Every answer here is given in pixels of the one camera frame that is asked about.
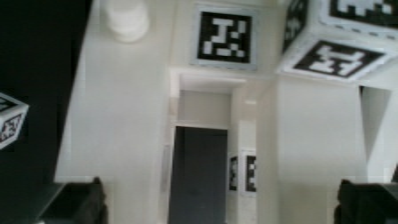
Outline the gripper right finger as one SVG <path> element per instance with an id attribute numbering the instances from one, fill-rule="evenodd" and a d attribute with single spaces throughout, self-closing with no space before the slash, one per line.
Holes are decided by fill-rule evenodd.
<path id="1" fill-rule="evenodd" d="M 398 224 L 398 183 L 341 181 L 333 224 Z"/>

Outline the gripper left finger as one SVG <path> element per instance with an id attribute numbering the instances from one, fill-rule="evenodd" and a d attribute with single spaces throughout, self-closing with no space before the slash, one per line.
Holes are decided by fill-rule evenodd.
<path id="1" fill-rule="evenodd" d="M 44 209 L 37 224 L 108 224 L 108 206 L 99 179 L 67 183 Z"/>

